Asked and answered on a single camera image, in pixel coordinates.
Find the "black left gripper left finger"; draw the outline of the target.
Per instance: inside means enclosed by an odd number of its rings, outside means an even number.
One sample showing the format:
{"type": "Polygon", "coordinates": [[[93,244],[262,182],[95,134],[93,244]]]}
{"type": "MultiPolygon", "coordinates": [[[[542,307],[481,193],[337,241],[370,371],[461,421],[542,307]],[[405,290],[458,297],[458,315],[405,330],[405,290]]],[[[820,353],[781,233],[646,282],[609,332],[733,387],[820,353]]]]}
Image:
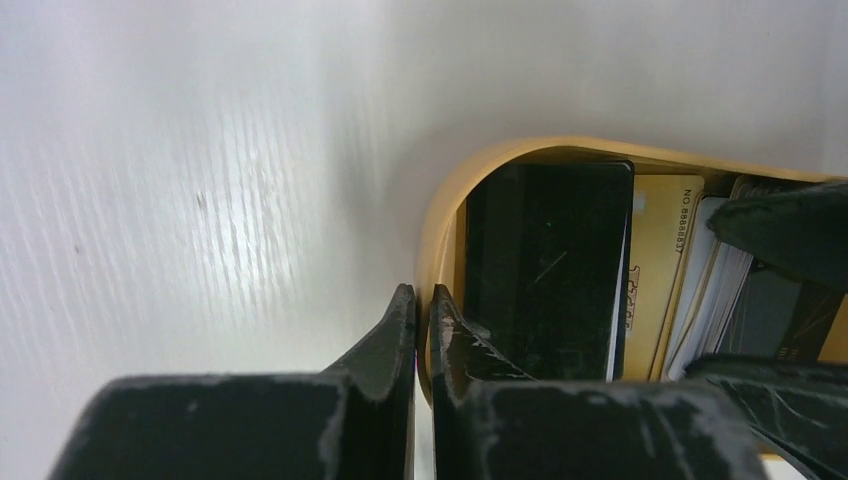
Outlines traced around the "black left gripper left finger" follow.
{"type": "Polygon", "coordinates": [[[90,400],[54,479],[407,479],[416,298],[317,373],[130,376],[90,400]]]}

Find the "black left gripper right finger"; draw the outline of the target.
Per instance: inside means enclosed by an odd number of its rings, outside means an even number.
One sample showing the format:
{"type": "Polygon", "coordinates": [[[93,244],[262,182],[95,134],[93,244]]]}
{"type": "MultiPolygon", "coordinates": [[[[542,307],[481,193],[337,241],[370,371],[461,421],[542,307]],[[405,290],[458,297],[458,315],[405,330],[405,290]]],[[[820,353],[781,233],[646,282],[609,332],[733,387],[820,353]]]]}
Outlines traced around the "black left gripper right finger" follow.
{"type": "Polygon", "coordinates": [[[741,414],[699,382],[540,381],[430,305],[440,479],[763,479],[741,414]]]}

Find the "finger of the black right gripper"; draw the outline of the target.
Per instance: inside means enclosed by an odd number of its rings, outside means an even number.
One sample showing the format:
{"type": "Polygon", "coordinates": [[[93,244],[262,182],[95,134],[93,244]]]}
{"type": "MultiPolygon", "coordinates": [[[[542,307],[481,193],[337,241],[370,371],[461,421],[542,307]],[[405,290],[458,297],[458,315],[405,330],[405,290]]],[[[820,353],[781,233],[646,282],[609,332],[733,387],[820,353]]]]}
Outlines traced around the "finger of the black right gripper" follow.
{"type": "Polygon", "coordinates": [[[808,479],[847,477],[847,366],[707,355],[687,380],[721,389],[755,436],[808,479]]]}
{"type": "Polygon", "coordinates": [[[847,184],[732,200],[707,222],[717,239],[838,292],[847,290],[847,184]]]}

